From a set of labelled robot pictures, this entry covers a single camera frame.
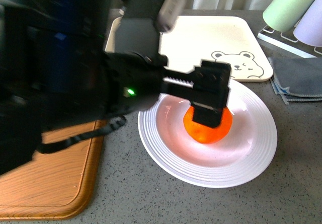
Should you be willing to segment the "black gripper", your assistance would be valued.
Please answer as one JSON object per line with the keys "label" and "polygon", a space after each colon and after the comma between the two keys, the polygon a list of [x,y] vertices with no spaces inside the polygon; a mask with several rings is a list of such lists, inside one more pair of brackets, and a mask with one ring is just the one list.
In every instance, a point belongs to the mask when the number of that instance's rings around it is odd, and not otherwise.
{"label": "black gripper", "polygon": [[102,63],[107,77],[104,114],[107,119],[152,107],[158,100],[164,77],[194,87],[218,90],[228,86],[231,72],[229,63],[203,60],[200,66],[183,73],[165,69],[168,58],[164,55],[157,54],[153,58],[135,52],[106,52]]}

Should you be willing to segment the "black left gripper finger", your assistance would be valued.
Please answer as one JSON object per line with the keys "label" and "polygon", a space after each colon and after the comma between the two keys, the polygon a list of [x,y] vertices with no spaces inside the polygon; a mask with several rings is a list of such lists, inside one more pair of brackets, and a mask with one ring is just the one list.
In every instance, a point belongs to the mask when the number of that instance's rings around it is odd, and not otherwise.
{"label": "black left gripper finger", "polygon": [[197,88],[163,82],[161,92],[188,100],[194,108],[192,121],[210,128],[216,128],[222,122],[229,88],[224,87],[223,90],[218,92],[207,92]]}

